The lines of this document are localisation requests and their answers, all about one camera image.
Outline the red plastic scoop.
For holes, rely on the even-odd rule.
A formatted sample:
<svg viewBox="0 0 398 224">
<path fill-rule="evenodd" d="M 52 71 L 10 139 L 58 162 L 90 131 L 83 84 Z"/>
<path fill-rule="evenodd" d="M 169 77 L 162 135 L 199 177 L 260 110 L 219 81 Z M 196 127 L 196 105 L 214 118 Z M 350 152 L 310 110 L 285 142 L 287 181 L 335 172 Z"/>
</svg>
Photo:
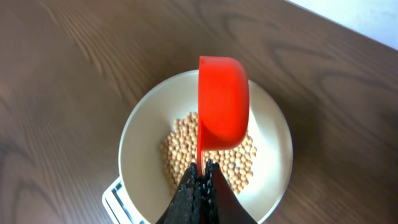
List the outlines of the red plastic scoop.
<svg viewBox="0 0 398 224">
<path fill-rule="evenodd" d="M 197 172 L 203 152 L 232 149 L 246 135 L 249 82 L 246 71 L 230 57 L 201 56 L 198 70 Z"/>
</svg>

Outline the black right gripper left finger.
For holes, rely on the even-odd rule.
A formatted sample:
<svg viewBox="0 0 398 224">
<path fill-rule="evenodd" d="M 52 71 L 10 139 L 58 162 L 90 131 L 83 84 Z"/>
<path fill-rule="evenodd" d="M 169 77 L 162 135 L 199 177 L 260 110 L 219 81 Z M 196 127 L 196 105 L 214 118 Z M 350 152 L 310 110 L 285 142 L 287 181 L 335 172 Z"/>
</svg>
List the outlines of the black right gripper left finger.
<svg viewBox="0 0 398 224">
<path fill-rule="evenodd" d="M 199 224 L 201 221 L 201 189 L 197 165 L 185 170 L 166 211 L 156 224 Z"/>
</svg>

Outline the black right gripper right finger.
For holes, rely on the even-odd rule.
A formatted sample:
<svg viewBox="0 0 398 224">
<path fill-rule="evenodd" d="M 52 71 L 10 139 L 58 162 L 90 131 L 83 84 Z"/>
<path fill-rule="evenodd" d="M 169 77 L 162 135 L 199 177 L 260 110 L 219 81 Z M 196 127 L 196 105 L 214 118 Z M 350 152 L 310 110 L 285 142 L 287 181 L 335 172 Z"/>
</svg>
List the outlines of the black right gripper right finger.
<svg viewBox="0 0 398 224">
<path fill-rule="evenodd" d="M 239 203 L 218 163 L 208 160 L 205 174 L 204 223 L 257 224 Z"/>
</svg>

